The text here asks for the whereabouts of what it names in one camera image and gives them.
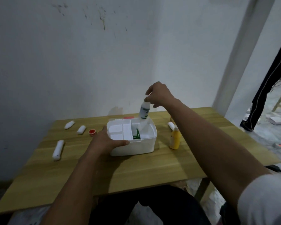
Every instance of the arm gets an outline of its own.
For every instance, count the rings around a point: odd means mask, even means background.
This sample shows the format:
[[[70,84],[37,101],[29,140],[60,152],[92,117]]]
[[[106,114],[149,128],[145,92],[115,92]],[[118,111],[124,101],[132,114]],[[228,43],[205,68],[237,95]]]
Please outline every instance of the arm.
[[[92,186],[96,163],[102,154],[127,144],[129,144],[127,140],[110,139],[106,126],[98,132],[79,159],[41,225],[88,224],[93,202]]]
[[[233,138],[175,99],[166,85],[154,83],[146,92],[150,93],[145,102],[169,112],[203,171],[237,209],[243,190],[269,171]]]

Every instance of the person's left arm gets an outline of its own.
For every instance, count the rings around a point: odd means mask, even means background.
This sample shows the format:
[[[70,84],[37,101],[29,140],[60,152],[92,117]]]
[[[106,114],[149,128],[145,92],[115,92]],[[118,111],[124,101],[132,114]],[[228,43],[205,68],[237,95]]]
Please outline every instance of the person's left arm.
[[[93,202],[93,181],[96,163],[102,154],[129,144],[127,140],[112,140],[103,127],[90,142],[86,152],[79,159],[60,193],[56,197],[41,225],[88,224]]]

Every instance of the red round container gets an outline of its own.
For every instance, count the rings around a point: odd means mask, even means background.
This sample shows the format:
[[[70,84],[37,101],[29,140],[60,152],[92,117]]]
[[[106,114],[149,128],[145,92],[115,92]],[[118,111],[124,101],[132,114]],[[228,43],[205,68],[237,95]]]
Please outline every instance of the red round container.
[[[97,132],[96,130],[90,130],[88,133],[90,134],[90,136],[95,136]]]

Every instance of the floor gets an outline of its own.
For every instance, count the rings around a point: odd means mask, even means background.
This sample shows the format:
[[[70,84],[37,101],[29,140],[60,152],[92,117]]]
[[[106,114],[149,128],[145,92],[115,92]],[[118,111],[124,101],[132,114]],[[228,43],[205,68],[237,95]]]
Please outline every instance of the floor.
[[[268,122],[269,116],[280,116],[281,108],[277,109],[277,112],[271,112],[272,108],[281,96],[281,83],[274,88],[274,90],[268,94],[268,99],[265,104],[264,111],[260,118],[260,124],[255,127],[254,132],[248,132],[248,134],[264,145],[268,150],[275,153],[281,159],[281,150],[273,147],[274,143],[281,143],[281,125],[273,125]],[[193,193],[198,189],[200,179],[188,180],[187,185]],[[225,200],[221,194],[215,190],[209,197],[209,199],[202,205],[207,217],[212,225],[215,225],[220,218],[219,211],[221,206],[225,203]],[[38,225],[46,213],[49,207],[40,207],[34,209],[27,209],[16,212],[8,225]],[[153,213],[150,207],[143,207],[139,203],[134,207],[126,224],[133,225],[151,225],[151,224],[163,224],[162,221]]]

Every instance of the person's right arm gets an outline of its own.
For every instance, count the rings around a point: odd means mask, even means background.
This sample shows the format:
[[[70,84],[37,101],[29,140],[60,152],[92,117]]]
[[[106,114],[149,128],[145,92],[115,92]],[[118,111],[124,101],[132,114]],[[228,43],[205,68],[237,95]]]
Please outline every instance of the person's right arm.
[[[145,102],[163,106],[173,117],[203,171],[236,210],[243,190],[259,176],[270,174],[233,138],[174,98],[166,85],[156,82],[146,94],[150,96]]]

